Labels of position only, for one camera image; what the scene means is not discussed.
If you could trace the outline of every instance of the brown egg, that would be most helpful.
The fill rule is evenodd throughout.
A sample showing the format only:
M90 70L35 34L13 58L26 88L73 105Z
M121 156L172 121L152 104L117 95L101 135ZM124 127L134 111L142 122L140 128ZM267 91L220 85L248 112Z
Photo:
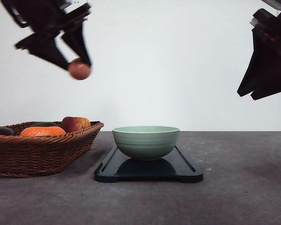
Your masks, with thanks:
M68 71L73 78L84 80L90 75L91 67L88 64L81 62L80 59L75 59L69 64Z

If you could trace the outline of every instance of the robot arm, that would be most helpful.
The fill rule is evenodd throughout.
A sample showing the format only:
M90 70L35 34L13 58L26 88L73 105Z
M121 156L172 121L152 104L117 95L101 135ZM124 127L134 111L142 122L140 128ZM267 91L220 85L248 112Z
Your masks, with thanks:
M90 5L86 3L66 13L64 9L71 5L67 0L1 0L1 2L21 28L30 26L34 31L15 44L17 49L28 49L30 54L68 70L69 63L55 44L55 37L63 31L61 38L76 52L81 62L91 66L82 35L84 17L90 14Z
M263 1L281 10L281 0ZM253 16L254 52L237 92L241 97L252 92L257 100L281 92L281 13L260 9Z

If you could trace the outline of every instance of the green fruit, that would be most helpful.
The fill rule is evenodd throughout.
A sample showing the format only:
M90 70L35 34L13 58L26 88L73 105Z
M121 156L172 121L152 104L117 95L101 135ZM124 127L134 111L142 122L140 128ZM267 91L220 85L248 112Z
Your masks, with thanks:
M53 122L37 122L32 124L30 127L58 127L56 123Z

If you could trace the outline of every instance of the dark plastic tray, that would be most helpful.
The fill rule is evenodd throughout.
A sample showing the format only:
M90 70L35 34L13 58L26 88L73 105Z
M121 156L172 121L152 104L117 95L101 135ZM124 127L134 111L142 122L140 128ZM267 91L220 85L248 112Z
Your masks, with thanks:
M203 180L203 173L178 145L170 154L154 161L133 160L114 146L96 168L94 179L107 183L131 179L177 179L195 183Z

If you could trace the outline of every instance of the basket rim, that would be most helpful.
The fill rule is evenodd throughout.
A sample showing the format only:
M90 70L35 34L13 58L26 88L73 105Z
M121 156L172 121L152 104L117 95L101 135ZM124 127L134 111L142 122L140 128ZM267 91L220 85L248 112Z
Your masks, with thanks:
M18 123L18 124L13 124L13 125L5 125L2 127L11 127L11 126L21 126L23 124L29 124L29 123L35 123L35 121L30 121L30 122L23 122L23 123ZM91 123L95 123L94 125L84 128L79 131L71 132L71 133L66 133L64 135L46 135L46 136L19 136L19 135L0 135L0 140L5 140L5 141L29 141L29 140L35 140L35 141L42 141L46 142L47 140L52 142L53 140L56 141L62 141L62 142L68 142L69 140L73 139L80 139L83 138L89 134L95 133L96 131L99 131L104 124L101 123L100 121L91 121Z

